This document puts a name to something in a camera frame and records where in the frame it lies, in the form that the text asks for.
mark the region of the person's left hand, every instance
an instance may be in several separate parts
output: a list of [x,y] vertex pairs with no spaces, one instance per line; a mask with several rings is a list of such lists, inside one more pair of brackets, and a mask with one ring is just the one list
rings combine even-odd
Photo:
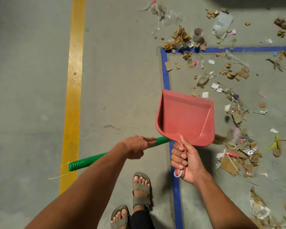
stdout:
[[155,137],[132,136],[121,141],[125,146],[128,159],[140,159],[143,150],[153,147],[157,142]]

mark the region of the person's left arm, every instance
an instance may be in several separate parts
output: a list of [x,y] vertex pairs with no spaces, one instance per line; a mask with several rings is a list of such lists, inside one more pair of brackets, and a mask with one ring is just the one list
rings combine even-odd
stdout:
[[155,144],[155,138],[142,136],[126,138],[117,143],[25,229],[97,228],[126,159],[140,159],[143,150]]

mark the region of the sandal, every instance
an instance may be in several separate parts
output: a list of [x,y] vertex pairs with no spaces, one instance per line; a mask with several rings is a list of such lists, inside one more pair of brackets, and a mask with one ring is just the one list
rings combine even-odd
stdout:
[[133,200],[132,200],[133,207],[135,205],[144,205],[147,207],[147,209],[149,209],[149,206],[150,206],[150,186],[151,186],[150,180],[149,180],[148,176],[144,173],[136,173],[133,177],[136,177],[136,176],[138,176],[139,178],[143,177],[145,180],[147,180],[149,183],[149,186],[145,186],[145,185],[142,185],[141,183],[137,183],[137,182],[132,182],[133,190],[146,191],[148,193],[147,197],[133,196]]
[[118,208],[116,208],[113,212],[112,212],[112,215],[111,215],[111,220],[113,220],[113,217],[116,216],[116,214],[120,211],[122,213],[122,210],[125,209],[127,211],[127,217],[125,218],[122,218],[120,220],[117,220],[113,223],[110,223],[110,227],[111,229],[118,229],[120,227],[123,227],[123,226],[126,226],[126,228],[128,228],[128,215],[129,215],[129,211],[128,211],[128,208],[127,206],[125,205],[122,205],[122,206],[119,206]]

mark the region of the broom handle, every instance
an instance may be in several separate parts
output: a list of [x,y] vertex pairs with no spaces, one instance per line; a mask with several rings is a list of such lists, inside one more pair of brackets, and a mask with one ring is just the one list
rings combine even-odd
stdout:
[[[167,142],[170,142],[170,139],[168,139],[168,138],[166,138],[164,136],[161,136],[161,137],[156,138],[156,141],[157,141],[157,143],[153,147],[165,144]],[[71,172],[71,171],[75,171],[75,170],[78,170],[78,169],[82,169],[82,168],[88,167],[89,165],[91,165],[95,161],[97,161],[99,158],[104,156],[105,154],[107,154],[107,153],[98,154],[98,155],[95,155],[95,156],[92,156],[92,157],[80,159],[80,160],[77,160],[75,162],[70,162],[69,163],[69,171]]]

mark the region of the yellow line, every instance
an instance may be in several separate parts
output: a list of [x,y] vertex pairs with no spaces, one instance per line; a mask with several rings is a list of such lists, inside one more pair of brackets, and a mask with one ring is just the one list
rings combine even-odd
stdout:
[[[62,144],[61,165],[78,159],[80,137],[80,94],[83,71],[84,20],[86,0],[73,0],[70,30],[69,66],[65,109],[65,131]],[[68,172],[64,166],[61,175]],[[62,194],[77,178],[77,172],[60,178]]]

